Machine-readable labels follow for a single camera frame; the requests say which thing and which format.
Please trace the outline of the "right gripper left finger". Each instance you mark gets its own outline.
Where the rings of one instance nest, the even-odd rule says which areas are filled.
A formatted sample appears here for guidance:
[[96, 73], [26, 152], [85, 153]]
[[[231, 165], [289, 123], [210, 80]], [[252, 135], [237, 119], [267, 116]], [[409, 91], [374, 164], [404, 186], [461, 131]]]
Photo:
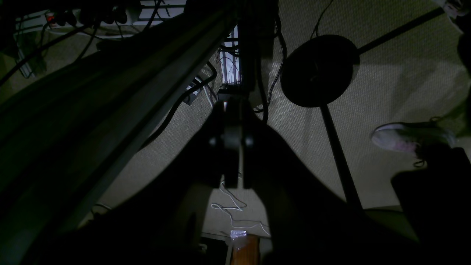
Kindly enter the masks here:
[[218, 102], [200, 131], [150, 184], [121, 206], [124, 265], [203, 265], [199, 249], [208, 201], [219, 187], [224, 104]]

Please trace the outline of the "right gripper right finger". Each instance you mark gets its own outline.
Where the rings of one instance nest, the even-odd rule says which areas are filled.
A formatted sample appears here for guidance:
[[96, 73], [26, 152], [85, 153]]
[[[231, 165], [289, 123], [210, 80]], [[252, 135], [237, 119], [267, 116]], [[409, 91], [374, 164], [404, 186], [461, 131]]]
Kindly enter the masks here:
[[272, 238], [264, 265], [343, 258], [354, 238], [341, 223], [346, 203], [303, 164], [287, 142], [241, 100], [244, 178], [263, 203]]

